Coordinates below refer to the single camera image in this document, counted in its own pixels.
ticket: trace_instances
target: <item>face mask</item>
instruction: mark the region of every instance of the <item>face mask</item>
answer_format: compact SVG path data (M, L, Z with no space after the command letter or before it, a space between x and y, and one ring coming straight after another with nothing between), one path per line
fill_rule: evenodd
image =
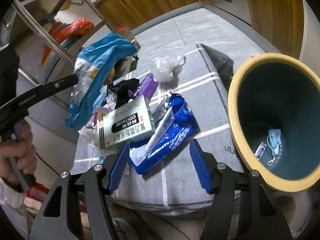
M270 129L268 130L267 144L271 149L273 159L267 162L268 166L271 166L275 161L276 155L279 154L279 146L281 145L280 140L280 129Z

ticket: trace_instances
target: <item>blue snack wrapper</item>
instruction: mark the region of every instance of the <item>blue snack wrapper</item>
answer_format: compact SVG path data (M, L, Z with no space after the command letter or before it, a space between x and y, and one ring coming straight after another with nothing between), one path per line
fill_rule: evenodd
M132 42L109 32L79 53L74 71L79 81L71 98L70 117L65 119L67 127L80 130L86 125L96 104L101 101L97 99L113 65L137 51Z
M198 129L198 123L180 94L172 94L156 133L143 146L131 146L130 162L138 174L156 166Z

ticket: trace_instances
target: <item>yellow bin rim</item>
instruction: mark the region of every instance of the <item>yellow bin rim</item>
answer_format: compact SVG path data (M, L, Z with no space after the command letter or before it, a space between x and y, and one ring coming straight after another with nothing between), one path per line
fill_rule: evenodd
M229 93L228 93L228 118L231 129L231 136L233 142L236 146L236 149L243 160L244 164L249 170L257 170L262 175L265 182L275 190L280 190L284 192L297 192L308 189L313 184L315 184L320 178L320 164L317 168L308 176L303 179L298 180L287 180L282 179L270 171L268 171L261 163L258 161L257 157L254 156L254 153L250 149L239 121L238 115L238 94L239 87L241 86L244 78L247 74L264 63L279 62L285 63L292 67L295 67L302 73L304 73L318 88L320 91L320 78L305 64L302 62L289 57L287 55L278 54L278 53L265 53L260 54L255 57L248 58L245 63L236 71L233 76Z

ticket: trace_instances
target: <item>white label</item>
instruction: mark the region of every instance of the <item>white label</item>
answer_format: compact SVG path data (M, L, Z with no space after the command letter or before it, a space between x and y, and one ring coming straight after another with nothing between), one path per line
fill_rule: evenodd
M130 150L130 158L136 166L139 166L143 160L148 156L151 150L157 145L160 139L164 136L170 125L175 120L172 107L165 113L163 119L159 123L154 135L149 142L139 148Z

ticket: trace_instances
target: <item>metal screw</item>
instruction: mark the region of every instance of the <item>metal screw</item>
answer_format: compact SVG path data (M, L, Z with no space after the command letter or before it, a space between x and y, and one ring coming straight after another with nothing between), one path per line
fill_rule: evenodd
M253 170L251 171L252 176L258 177L260 175L259 171Z
M93 169L94 169L95 171L100 171L100 170L102 169L102 165L101 165L101 164L95 165L95 166L93 167Z
M217 164L217 168L218 168L219 170L224 170L224 169L226 168L226 165L225 165L224 163L218 163L218 164Z
M68 175L69 175L68 172L64 171L63 173L60 174L60 177L65 178L65 177L68 177Z

